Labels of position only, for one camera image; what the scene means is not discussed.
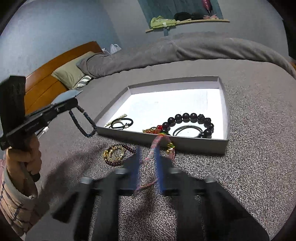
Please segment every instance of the window sill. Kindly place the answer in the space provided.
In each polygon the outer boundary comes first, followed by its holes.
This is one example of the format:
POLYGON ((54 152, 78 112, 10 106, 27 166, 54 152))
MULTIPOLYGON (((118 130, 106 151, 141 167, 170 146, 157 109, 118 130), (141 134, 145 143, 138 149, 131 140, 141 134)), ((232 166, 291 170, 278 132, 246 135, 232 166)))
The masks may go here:
MULTIPOLYGON (((224 23, 230 23, 229 20, 227 19, 200 19, 200 20, 188 20, 188 21, 180 21, 176 23, 176 26, 179 24, 187 24, 187 23, 203 23, 203 22, 224 22, 224 23)), ((152 29, 148 29, 146 30, 146 33, 151 32, 155 29, 161 29, 163 27, 160 28, 152 28, 152 29)))

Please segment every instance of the red tassel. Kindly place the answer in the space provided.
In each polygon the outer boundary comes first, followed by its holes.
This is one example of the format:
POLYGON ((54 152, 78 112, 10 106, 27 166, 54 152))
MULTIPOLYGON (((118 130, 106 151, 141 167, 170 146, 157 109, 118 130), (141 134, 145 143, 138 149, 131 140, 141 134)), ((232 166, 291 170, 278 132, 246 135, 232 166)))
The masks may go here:
POLYGON ((209 14, 211 15, 211 11, 212 11, 212 5, 210 0, 202 0, 202 4, 204 6, 204 8, 209 12, 209 14))

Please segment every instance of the hand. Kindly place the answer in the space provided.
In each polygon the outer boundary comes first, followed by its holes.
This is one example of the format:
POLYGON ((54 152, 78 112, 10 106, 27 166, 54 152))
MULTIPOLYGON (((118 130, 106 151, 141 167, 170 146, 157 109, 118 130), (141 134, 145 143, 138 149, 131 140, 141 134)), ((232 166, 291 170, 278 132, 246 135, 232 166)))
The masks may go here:
POLYGON ((27 163, 27 171, 31 172, 32 175, 37 174, 42 164, 39 145, 38 138, 34 134, 29 140, 29 150, 27 152, 12 148, 6 150, 6 165, 11 182, 23 194, 26 191, 24 187, 26 176, 21 169, 20 162, 27 163))

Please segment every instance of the person's arm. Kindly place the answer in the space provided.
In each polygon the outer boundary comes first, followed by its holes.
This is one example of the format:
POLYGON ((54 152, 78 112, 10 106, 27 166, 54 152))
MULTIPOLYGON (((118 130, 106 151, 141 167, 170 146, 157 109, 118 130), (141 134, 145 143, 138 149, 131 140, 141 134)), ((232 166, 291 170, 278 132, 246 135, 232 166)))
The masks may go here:
POLYGON ((15 230, 22 236, 39 219, 34 212, 35 200, 38 196, 37 188, 28 171, 36 174, 41 168, 41 153, 39 141, 34 135, 29 143, 30 151, 7 149, 1 187, 0 210, 15 230), (27 163, 23 168, 20 162, 27 163))

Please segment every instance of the gray bedspread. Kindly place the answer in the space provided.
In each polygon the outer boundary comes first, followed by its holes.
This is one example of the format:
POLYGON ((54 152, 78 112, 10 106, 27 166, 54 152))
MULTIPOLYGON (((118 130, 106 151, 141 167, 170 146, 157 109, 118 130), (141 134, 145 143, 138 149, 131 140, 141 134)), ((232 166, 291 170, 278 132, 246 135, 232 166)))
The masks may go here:
POLYGON ((121 50, 106 56, 96 54, 77 63, 93 78, 123 70, 196 59, 247 59, 274 63, 296 78, 291 64, 276 51, 245 39, 226 38, 213 33, 185 33, 167 36, 149 45, 121 50))
MULTIPOLYGON (((188 76, 221 78, 230 105, 230 140, 223 156, 177 153, 175 166, 196 178, 216 178, 272 238, 296 204, 296 81, 284 69, 249 60, 173 62, 95 79, 83 88, 78 101, 95 119, 128 85, 188 76)), ((74 113, 90 131, 83 115, 74 113)), ((68 113, 50 123, 40 142, 43 164, 37 185, 41 206, 52 206, 82 176, 101 178, 114 170, 102 155, 118 141, 101 136, 85 138, 68 113)), ((143 158, 147 153, 148 148, 142 147, 143 158)), ((143 183, 154 178, 153 160, 141 169, 141 175, 143 183)), ((175 238, 172 199, 161 196, 157 186, 134 199, 120 199, 119 240, 175 238)))

